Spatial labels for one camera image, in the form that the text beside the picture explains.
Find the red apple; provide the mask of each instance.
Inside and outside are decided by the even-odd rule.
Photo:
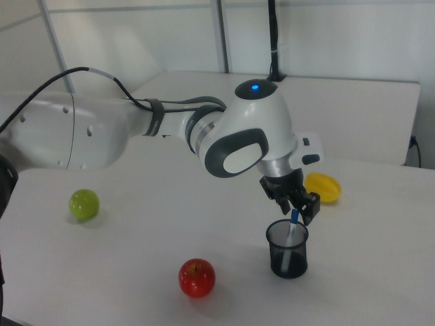
[[[215,270],[204,259],[188,260],[178,272],[181,290],[189,297],[205,297],[215,284]]]

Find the table surface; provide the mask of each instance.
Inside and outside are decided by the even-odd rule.
[[[57,325],[433,325],[435,171],[327,157],[304,169],[342,186],[309,226],[308,270],[270,269],[266,228],[283,216],[256,169],[207,173],[175,137],[135,137],[103,170],[28,170],[0,221],[6,316]],[[77,223],[71,194],[100,213]],[[202,257],[209,296],[177,274]]]

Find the yellow fruit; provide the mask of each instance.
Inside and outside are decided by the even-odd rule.
[[[336,179],[329,175],[312,172],[305,177],[307,192],[315,192],[320,195],[320,202],[333,202],[341,195],[341,186]]]

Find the cup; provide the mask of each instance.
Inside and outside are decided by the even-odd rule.
[[[307,264],[308,229],[298,222],[292,237],[292,245],[287,247],[290,220],[281,219],[269,225],[266,239],[271,252],[271,269],[282,278],[296,278],[305,273]]]

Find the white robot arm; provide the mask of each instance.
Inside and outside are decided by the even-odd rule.
[[[209,96],[182,102],[148,99],[139,106],[138,100],[42,92],[11,118],[27,94],[1,94],[0,122],[10,121],[0,132],[0,181],[15,186],[18,173],[29,168],[104,168],[122,155],[133,136],[172,135],[184,139],[216,177],[234,177],[256,165],[268,197],[283,214],[290,201],[308,225],[319,210],[319,197],[306,193],[301,167],[323,160],[319,137],[293,133],[290,112],[274,83],[249,80],[235,95],[226,108]],[[13,186],[3,196],[5,205]]]

